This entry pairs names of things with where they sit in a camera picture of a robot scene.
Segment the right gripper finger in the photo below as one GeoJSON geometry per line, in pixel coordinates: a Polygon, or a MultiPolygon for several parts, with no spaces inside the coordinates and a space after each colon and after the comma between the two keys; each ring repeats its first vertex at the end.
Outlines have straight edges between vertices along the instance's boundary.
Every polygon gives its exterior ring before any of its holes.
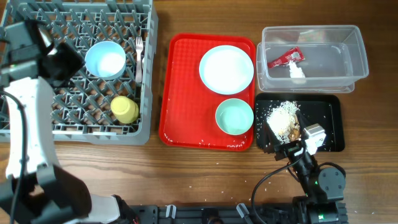
{"type": "Polygon", "coordinates": [[[268,122],[264,120],[264,144],[263,151],[265,153],[275,153],[280,148],[280,141],[277,139],[274,132],[271,130],[268,122]]]}
{"type": "Polygon", "coordinates": [[[297,122],[299,125],[299,132],[300,132],[300,137],[298,138],[298,140],[301,141],[307,138],[306,128],[311,126],[311,123],[309,122],[307,117],[303,115],[299,110],[295,112],[295,115],[297,117],[297,122]]]}

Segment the rice and food scraps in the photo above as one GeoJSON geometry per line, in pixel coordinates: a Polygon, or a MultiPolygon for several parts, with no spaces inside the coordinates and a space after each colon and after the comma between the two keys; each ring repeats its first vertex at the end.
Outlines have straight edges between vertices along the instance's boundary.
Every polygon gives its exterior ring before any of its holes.
{"type": "Polygon", "coordinates": [[[279,105],[270,105],[266,121],[277,140],[287,144],[301,138],[296,101],[283,101],[279,105]]]}

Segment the green bowl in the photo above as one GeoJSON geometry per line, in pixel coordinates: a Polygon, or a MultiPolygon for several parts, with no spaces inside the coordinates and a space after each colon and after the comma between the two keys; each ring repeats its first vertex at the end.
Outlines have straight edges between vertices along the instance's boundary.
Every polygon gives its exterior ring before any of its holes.
{"type": "Polygon", "coordinates": [[[254,122],[254,113],[245,101],[230,98],[218,105],[215,121],[222,132],[238,136],[249,131],[254,122]]]}

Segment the light blue small bowl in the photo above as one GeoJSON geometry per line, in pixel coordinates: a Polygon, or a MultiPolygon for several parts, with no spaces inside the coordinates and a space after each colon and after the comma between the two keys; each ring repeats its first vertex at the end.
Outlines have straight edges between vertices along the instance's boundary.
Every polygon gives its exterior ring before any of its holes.
{"type": "Polygon", "coordinates": [[[87,51],[85,67],[92,75],[103,80],[119,78],[126,68],[126,53],[115,42],[98,42],[87,51]]]}

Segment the white napkin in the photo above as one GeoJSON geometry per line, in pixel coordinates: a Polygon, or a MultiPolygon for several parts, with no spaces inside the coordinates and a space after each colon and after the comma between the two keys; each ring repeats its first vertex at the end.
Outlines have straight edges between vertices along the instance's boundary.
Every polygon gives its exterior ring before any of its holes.
{"type": "Polygon", "coordinates": [[[290,72],[290,77],[291,77],[293,83],[298,84],[298,85],[302,85],[302,84],[306,83],[304,72],[293,61],[289,62],[289,72],[290,72]]]}

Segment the red sauce packet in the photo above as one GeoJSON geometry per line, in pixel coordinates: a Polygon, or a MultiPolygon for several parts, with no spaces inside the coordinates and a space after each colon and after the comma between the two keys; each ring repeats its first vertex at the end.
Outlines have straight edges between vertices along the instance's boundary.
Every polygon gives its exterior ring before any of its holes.
{"type": "Polygon", "coordinates": [[[299,47],[294,47],[286,51],[282,56],[269,62],[267,64],[268,68],[274,68],[278,66],[288,65],[290,62],[301,62],[305,60],[304,54],[299,47]]]}

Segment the yellow plastic cup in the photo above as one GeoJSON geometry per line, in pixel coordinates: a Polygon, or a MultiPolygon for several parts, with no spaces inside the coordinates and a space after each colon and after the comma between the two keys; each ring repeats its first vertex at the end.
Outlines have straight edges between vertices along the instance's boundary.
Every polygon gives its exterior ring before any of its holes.
{"type": "Polygon", "coordinates": [[[111,111],[120,123],[129,124],[139,117],[138,104],[126,96],[117,96],[111,101],[111,111]]]}

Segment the white plastic fork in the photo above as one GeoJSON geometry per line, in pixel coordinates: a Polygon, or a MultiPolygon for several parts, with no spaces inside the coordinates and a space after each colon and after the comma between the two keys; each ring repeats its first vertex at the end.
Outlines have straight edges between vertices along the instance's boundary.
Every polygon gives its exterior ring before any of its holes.
{"type": "Polygon", "coordinates": [[[142,57],[141,54],[144,50],[144,43],[142,37],[136,37],[136,82],[142,82],[142,57]]]}

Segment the light blue plate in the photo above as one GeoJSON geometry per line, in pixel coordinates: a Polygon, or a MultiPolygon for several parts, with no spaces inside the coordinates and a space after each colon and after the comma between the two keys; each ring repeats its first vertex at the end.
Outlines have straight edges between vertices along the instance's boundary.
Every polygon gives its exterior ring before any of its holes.
{"type": "Polygon", "coordinates": [[[234,95],[245,90],[254,77],[254,65],[249,55],[232,45],[219,45],[201,58],[199,76],[211,91],[234,95]]]}

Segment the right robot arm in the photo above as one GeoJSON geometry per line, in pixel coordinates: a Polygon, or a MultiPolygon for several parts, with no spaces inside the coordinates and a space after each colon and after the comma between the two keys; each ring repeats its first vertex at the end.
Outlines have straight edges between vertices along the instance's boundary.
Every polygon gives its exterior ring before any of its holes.
{"type": "Polygon", "coordinates": [[[319,124],[301,130],[302,137],[286,144],[277,142],[271,127],[264,122],[264,135],[277,161],[287,158],[287,165],[261,179],[256,187],[282,170],[292,174],[300,183],[304,196],[294,197],[291,203],[264,204],[253,211],[261,223],[348,223],[343,191],[345,170],[332,162],[319,164],[315,159],[326,133],[319,124]]]}

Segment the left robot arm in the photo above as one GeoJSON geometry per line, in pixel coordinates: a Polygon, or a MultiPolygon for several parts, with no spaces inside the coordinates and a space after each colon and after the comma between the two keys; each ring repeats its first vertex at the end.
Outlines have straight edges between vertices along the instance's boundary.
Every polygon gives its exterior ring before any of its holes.
{"type": "Polygon", "coordinates": [[[79,178],[61,168],[52,132],[53,89],[83,66],[69,45],[55,44],[45,23],[26,20],[5,28],[7,62],[1,94],[9,108],[11,148],[1,208],[11,223],[116,223],[114,196],[90,194],[79,178]]]}

